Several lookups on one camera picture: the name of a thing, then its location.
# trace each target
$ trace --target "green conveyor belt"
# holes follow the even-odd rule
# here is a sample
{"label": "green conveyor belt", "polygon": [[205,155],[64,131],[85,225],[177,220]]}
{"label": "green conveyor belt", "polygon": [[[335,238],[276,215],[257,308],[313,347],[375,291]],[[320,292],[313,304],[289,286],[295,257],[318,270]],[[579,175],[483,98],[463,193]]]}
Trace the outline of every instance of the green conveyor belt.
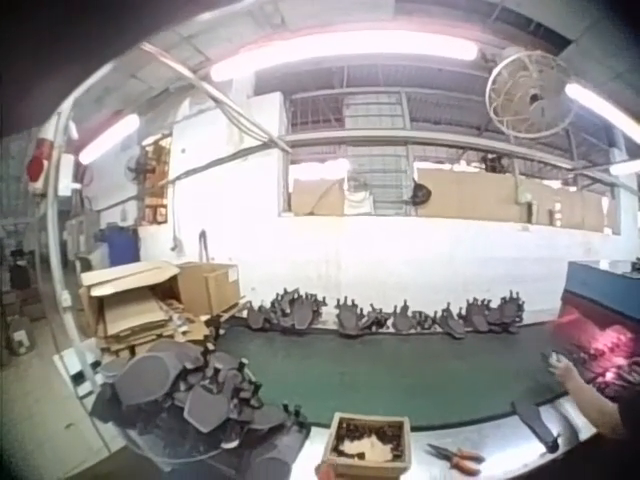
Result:
{"label": "green conveyor belt", "polygon": [[540,352],[549,325],[517,335],[337,335],[301,337],[227,330],[218,348],[249,360],[267,402],[300,404],[314,424],[336,411],[408,416],[412,428],[483,421],[510,412],[516,398],[541,403],[561,393]]}

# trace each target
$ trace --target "fluorescent light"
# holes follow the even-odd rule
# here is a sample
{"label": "fluorescent light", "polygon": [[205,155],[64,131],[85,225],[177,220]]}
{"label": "fluorescent light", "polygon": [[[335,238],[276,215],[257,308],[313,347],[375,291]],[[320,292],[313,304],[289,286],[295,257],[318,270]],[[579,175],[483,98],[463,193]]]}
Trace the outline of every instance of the fluorescent light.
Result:
{"label": "fluorescent light", "polygon": [[608,120],[631,140],[640,143],[640,125],[618,107],[577,83],[569,83],[565,88],[565,93],[576,102]]}
{"label": "fluorescent light", "polygon": [[462,38],[406,30],[326,32],[245,50],[215,64],[210,73],[220,82],[300,60],[367,54],[434,55],[471,61],[478,55],[478,46]]}
{"label": "fluorescent light", "polygon": [[124,140],[140,127],[140,117],[135,113],[127,115],[115,125],[105,130],[98,138],[87,145],[78,155],[78,160],[87,165],[109,151],[115,144]]}
{"label": "fluorescent light", "polygon": [[613,163],[609,167],[609,173],[619,177],[620,175],[631,175],[640,172],[640,160],[632,160],[627,162],[623,160],[621,163]]}

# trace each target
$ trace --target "orange-handled pliers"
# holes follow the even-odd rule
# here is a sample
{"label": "orange-handled pliers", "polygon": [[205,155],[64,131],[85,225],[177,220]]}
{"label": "orange-handled pliers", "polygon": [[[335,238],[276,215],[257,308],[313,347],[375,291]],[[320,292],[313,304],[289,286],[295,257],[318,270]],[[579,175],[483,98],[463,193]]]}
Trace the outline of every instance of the orange-handled pliers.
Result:
{"label": "orange-handled pliers", "polygon": [[470,452],[467,450],[458,449],[457,451],[449,450],[448,448],[439,447],[431,443],[427,444],[431,448],[431,455],[441,460],[449,462],[451,468],[457,470],[463,475],[469,477],[475,477],[480,475],[480,469],[469,462],[482,463],[485,458],[477,452]]}

